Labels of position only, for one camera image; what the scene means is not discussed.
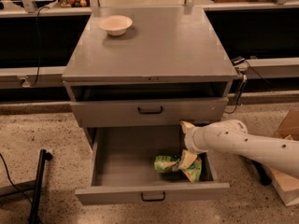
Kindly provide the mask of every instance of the drawer handle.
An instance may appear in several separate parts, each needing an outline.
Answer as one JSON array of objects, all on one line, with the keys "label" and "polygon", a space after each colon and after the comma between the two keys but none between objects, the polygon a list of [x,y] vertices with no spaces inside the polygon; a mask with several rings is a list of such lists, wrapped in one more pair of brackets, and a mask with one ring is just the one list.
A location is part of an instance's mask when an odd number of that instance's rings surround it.
[{"label": "drawer handle", "polygon": [[140,115],[158,115],[161,114],[163,112],[163,107],[160,106],[159,110],[142,110],[142,108],[138,108],[138,113]]},{"label": "drawer handle", "polygon": [[163,197],[160,199],[145,199],[143,196],[143,193],[141,192],[141,200],[143,202],[162,202],[165,200],[165,197],[166,197],[166,194],[165,194],[165,192],[163,192]]}]

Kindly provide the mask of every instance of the white bowl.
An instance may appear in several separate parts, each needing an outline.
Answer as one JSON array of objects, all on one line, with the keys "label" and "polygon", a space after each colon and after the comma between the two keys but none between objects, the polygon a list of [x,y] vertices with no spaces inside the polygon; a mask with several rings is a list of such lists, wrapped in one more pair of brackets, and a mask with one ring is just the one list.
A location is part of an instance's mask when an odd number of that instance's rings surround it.
[{"label": "white bowl", "polygon": [[123,35],[132,23],[132,20],[128,17],[115,15],[101,18],[99,26],[106,30],[109,35]]}]

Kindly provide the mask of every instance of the open drawer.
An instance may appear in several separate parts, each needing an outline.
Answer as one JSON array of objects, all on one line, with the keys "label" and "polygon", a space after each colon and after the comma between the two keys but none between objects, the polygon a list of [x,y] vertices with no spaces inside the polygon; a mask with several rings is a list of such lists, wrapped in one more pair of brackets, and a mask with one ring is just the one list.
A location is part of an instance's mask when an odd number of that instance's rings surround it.
[{"label": "open drawer", "polygon": [[200,181],[182,172],[158,174],[158,155],[180,155],[179,125],[98,128],[93,144],[91,185],[77,189],[83,204],[144,203],[217,199],[229,188],[217,182],[208,155],[201,154]]},{"label": "open drawer", "polygon": [[222,117],[228,99],[97,101],[71,104],[80,127],[171,125],[180,120],[210,123]]}]

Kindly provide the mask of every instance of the white robotic arm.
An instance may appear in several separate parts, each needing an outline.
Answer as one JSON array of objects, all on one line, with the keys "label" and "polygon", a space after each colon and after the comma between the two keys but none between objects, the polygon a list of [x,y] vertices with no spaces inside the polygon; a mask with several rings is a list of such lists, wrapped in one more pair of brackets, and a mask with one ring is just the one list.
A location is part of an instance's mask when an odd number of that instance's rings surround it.
[{"label": "white robotic arm", "polygon": [[299,178],[299,142],[248,134],[246,125],[231,119],[195,127],[182,121],[185,146],[194,153],[215,149],[247,157]]}]

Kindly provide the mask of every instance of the floor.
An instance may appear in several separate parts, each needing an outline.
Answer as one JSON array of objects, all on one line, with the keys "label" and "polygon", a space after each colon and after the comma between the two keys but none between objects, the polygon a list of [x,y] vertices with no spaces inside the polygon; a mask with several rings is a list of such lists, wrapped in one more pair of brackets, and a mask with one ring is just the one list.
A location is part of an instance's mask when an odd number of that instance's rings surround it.
[{"label": "floor", "polygon": [[[299,103],[247,104],[223,119],[240,119],[249,133],[271,136]],[[83,206],[74,191],[88,185],[91,151],[68,105],[0,105],[0,151],[15,183],[36,178],[38,154],[53,155],[46,164],[39,210],[46,223],[298,223],[299,205],[286,207],[277,192],[262,186],[244,158],[210,151],[220,182],[230,189],[218,200]],[[8,186],[0,162],[0,187]],[[0,200],[0,223],[28,223],[30,204],[20,194]]]}]

